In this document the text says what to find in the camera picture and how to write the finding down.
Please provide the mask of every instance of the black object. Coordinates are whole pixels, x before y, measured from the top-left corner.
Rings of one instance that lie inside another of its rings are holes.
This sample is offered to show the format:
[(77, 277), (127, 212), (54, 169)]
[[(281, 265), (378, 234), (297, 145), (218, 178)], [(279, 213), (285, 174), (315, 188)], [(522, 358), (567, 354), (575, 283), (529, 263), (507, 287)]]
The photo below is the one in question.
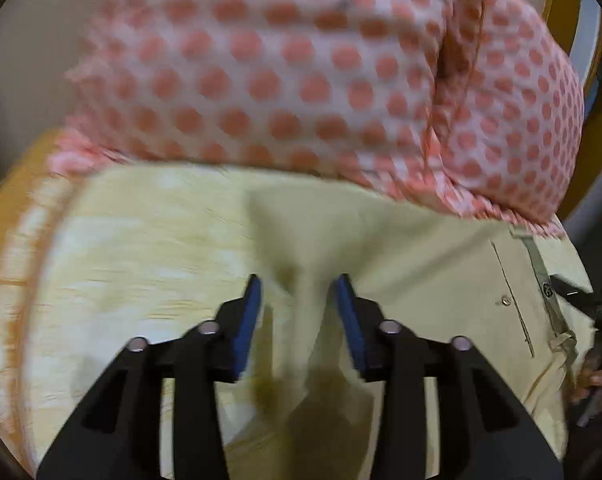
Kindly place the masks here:
[[(246, 365), (261, 300), (252, 276), (244, 296), (182, 338), (132, 339), (66, 421), (38, 480), (161, 480), (161, 386), (175, 378), (176, 480), (228, 480), (214, 382)], [(385, 381), (371, 480), (422, 480), (426, 463), (423, 377), (438, 380), (440, 480), (562, 480), (561, 465), (512, 391), (469, 339), (421, 339), (342, 275), (328, 300), (338, 308), (355, 368)]]
[(175, 478), (227, 480), (214, 382), (233, 383), (242, 372), (260, 288), (252, 276), (242, 298), (223, 303), (214, 321), (180, 339), (155, 345), (132, 339), (66, 421), (36, 478), (161, 479), (161, 386), (164, 378), (175, 378)]
[(423, 377), (436, 377), (440, 480), (559, 480), (562, 468), (514, 393), (469, 339), (418, 338), (379, 305), (359, 298), (349, 277), (334, 281), (354, 367), (386, 381), (372, 480), (425, 478)]
[[(595, 292), (585, 292), (575, 285), (566, 282), (558, 275), (550, 277), (552, 288), (569, 304), (594, 320), (594, 346), (592, 361), (594, 369), (602, 370), (602, 295)], [(600, 388), (592, 386), (590, 394), (583, 401), (572, 406), (568, 411), (568, 423), (584, 428), (598, 413)]]
[[(551, 276), (554, 291), (576, 309), (594, 320), (594, 346), (589, 356), (594, 368), (602, 368), (602, 294), (588, 293)], [(568, 445), (563, 459), (565, 480), (602, 480), (602, 390), (590, 388), (585, 400), (570, 407), (567, 414)]]

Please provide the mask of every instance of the polka dot fabric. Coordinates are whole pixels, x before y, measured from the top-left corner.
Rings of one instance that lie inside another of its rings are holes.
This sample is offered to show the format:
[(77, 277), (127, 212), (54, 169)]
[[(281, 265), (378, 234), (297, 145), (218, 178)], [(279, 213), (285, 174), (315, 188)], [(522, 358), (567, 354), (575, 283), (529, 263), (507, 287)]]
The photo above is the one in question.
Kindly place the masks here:
[(341, 176), (542, 232), (574, 166), (578, 82), (521, 0), (105, 0), (85, 38), (69, 122), (110, 153)]
[(450, 205), (555, 234), (584, 114), (567, 56), (524, 0), (455, 0), (441, 61), (432, 122)]

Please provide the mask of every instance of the human hand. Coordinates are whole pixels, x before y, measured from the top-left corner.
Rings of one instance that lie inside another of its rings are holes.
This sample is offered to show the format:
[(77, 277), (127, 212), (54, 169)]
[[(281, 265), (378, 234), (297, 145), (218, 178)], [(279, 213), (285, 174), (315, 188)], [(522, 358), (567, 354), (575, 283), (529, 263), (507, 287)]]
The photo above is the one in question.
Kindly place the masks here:
[[(572, 393), (572, 402), (580, 402), (586, 399), (590, 394), (588, 388), (599, 386), (602, 388), (602, 370), (594, 370), (597, 366), (597, 359), (594, 357), (593, 351), (589, 351), (583, 361), (580, 373), (577, 377), (577, 387)], [(600, 394), (600, 402), (597, 406), (597, 413), (602, 412), (602, 393)]]

